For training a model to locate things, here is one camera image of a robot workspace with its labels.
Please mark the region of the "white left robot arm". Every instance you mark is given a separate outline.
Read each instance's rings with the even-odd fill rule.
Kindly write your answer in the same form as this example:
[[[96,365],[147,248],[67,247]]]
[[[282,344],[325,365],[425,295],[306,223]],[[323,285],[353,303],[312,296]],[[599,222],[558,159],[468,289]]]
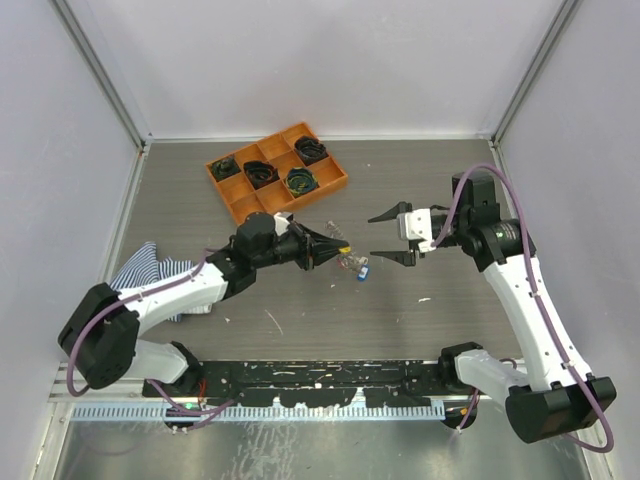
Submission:
[[[317,233],[290,215],[255,212],[227,245],[206,251],[184,273],[129,289],[94,285],[58,336],[68,356],[68,392],[79,397],[133,378],[191,395],[204,377],[199,360],[179,342],[145,341],[144,333],[195,307],[239,295],[262,268],[293,262],[309,271],[350,249],[347,241]]]

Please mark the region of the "left aluminium frame post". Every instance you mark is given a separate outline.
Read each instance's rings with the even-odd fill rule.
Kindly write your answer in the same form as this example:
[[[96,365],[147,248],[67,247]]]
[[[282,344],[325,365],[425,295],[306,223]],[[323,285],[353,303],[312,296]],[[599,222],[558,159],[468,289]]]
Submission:
[[[134,145],[142,150],[152,137],[87,1],[49,1],[77,47],[117,119]]]

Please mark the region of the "black mounting base plate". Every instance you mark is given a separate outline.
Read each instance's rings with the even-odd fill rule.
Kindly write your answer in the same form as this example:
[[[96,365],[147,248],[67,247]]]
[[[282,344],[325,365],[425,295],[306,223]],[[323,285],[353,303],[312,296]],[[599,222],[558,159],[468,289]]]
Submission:
[[[447,383],[436,362],[425,360],[206,361],[187,393],[161,388],[171,398],[201,394],[213,405],[233,400],[245,407],[345,407],[357,393],[365,406],[428,406],[435,396],[470,395],[469,385]]]

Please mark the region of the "dark rolled tie far left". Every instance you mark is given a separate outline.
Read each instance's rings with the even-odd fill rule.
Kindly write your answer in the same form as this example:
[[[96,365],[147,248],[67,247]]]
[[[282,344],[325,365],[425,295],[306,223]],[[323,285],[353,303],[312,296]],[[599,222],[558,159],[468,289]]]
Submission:
[[[210,172],[213,178],[220,182],[239,172],[239,166],[234,155],[228,155],[224,158],[214,161],[210,165]]]

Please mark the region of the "blue yellow rolled tie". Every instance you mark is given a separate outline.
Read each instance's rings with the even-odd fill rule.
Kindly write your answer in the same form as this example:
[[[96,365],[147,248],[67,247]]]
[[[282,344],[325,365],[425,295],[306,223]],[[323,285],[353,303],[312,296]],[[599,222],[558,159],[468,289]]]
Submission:
[[[286,175],[284,183],[294,198],[306,195],[319,187],[313,172],[305,167],[294,167]]]

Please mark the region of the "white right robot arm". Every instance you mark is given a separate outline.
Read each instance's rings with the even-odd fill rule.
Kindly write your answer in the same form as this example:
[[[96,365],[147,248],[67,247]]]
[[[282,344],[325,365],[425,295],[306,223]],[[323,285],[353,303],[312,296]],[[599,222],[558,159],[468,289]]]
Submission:
[[[522,215],[501,216],[495,184],[508,181],[490,165],[477,165],[452,178],[452,203],[417,209],[400,202],[377,221],[393,221],[405,251],[382,257],[405,267],[433,251],[458,247],[473,259],[492,287],[514,331],[524,370],[508,367],[482,346],[468,342],[442,349],[438,379],[444,390],[471,388],[501,405],[515,434],[531,444],[600,423],[605,443],[613,434],[604,416],[617,396],[608,377],[596,377],[567,334],[548,294],[540,263]]]

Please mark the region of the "orange compartment tray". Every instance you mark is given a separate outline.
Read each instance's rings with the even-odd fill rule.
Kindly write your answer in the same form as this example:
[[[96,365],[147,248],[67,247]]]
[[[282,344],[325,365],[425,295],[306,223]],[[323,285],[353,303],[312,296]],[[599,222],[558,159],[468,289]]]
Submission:
[[[301,122],[205,164],[236,224],[250,214],[296,211],[346,187],[349,176]]]

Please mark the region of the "aluminium corner post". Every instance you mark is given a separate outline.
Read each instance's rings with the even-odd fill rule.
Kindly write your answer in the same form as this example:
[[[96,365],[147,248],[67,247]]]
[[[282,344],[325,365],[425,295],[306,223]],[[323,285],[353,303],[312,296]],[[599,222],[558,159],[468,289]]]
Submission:
[[[563,0],[560,2],[559,8],[552,17],[523,77],[490,137],[489,143],[493,148],[497,148],[505,137],[535,82],[550,60],[562,35],[582,4],[582,0]]]

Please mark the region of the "blue striped cloth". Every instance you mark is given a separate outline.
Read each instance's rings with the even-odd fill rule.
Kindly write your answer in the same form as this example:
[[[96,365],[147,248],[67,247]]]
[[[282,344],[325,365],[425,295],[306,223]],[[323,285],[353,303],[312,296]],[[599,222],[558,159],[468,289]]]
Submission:
[[[118,270],[109,285],[116,291],[140,288],[175,275],[186,276],[200,267],[203,261],[204,258],[201,258],[199,263],[194,263],[191,260],[174,260],[171,257],[159,260],[156,243],[145,242]]]

